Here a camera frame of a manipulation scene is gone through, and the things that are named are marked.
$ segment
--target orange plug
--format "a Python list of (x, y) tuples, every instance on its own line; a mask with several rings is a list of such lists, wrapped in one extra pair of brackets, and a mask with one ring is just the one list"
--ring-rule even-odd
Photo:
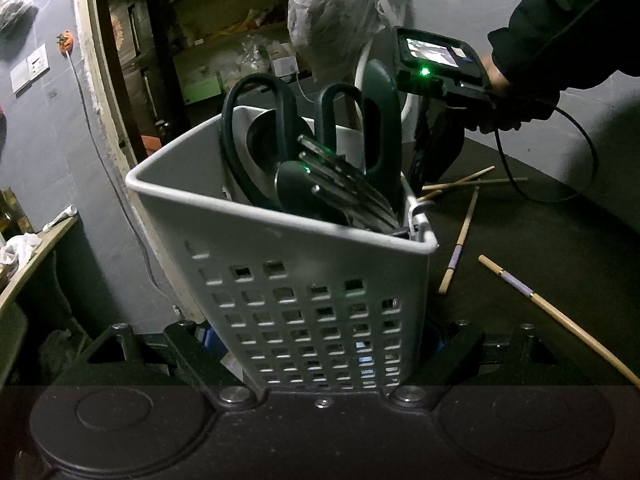
[(70, 30), (65, 30), (58, 36), (58, 49), (63, 56), (71, 54), (74, 49), (74, 37)]

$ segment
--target dark tabletop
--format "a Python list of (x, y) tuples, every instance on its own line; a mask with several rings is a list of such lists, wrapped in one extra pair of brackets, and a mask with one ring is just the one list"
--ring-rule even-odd
[[(537, 198), (570, 190), (516, 160), (514, 176)], [(441, 182), (496, 166), (498, 153), (468, 140)], [(436, 199), (429, 219), (440, 247), (431, 260), (428, 311), (439, 322), (468, 319), (489, 333), (533, 323), (596, 384), (628, 384), (615, 368), (520, 292), (478, 262), (484, 254), (561, 310), (640, 374), (640, 235), (584, 198), (546, 205), (526, 201), (510, 185), (481, 188), (449, 293), (437, 293), (468, 209), (473, 187)]]

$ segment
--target white switch plate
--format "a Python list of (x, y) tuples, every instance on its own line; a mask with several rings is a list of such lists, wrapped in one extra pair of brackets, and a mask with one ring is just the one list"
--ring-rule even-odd
[(14, 93), (18, 93), (25, 86), (29, 84), (31, 75), (29, 72), (29, 65), (26, 59), (23, 59), (17, 66), (11, 70), (11, 86), (14, 89)]
[(32, 81), (49, 68), (46, 45), (43, 44), (38, 50), (35, 50), (34, 53), (27, 58), (27, 64), (29, 65), (29, 74)]

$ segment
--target black sleeve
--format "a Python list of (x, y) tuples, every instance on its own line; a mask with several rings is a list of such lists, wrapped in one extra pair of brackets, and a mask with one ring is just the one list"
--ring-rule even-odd
[(640, 0), (522, 0), (489, 33), (495, 65), (514, 85), (591, 88), (616, 70), (640, 75)]

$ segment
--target purple band on chopstick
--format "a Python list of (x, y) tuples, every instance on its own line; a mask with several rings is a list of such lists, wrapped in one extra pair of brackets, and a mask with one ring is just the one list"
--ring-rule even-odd
[(533, 294), (533, 290), (531, 290), (527, 285), (522, 283), (515, 276), (511, 276), (506, 270), (502, 272), (502, 278), (505, 282), (517, 288), (522, 294), (524, 294), (528, 298), (530, 298), (531, 295)]
[(449, 262), (449, 267), (447, 267), (447, 269), (456, 270), (461, 252), (462, 252), (462, 245), (456, 245), (456, 248), (453, 250), (451, 261)]

